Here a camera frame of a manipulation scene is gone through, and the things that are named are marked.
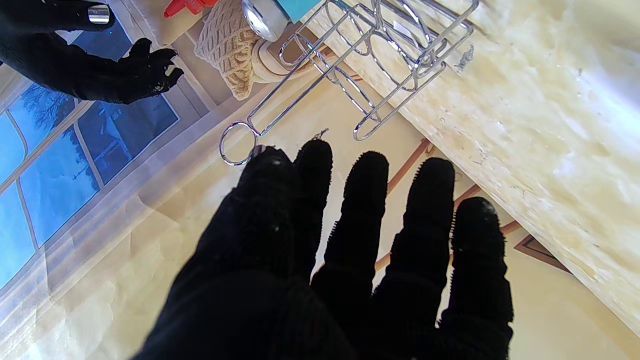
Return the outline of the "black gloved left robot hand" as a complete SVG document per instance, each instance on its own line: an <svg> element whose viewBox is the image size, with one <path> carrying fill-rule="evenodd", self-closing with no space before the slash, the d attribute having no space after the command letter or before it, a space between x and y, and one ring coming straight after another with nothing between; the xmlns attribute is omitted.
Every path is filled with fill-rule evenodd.
<svg viewBox="0 0 640 360"><path fill-rule="evenodd" d="M507 360L514 307L493 205L454 206L455 169L421 164L373 287L389 163L369 151L343 188L313 272L333 153L256 146L174 278L135 360Z"/></svg>

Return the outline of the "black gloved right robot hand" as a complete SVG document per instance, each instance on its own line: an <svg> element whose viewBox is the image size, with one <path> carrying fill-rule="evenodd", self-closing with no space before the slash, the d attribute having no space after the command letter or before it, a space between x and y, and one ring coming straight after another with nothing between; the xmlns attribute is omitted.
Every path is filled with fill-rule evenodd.
<svg viewBox="0 0 640 360"><path fill-rule="evenodd" d="M100 32L115 23L105 3L87 0L3 0L1 62L35 84L86 101L131 104L176 86L184 71L172 48L151 50L138 39L119 60L69 44L59 31Z"/></svg>

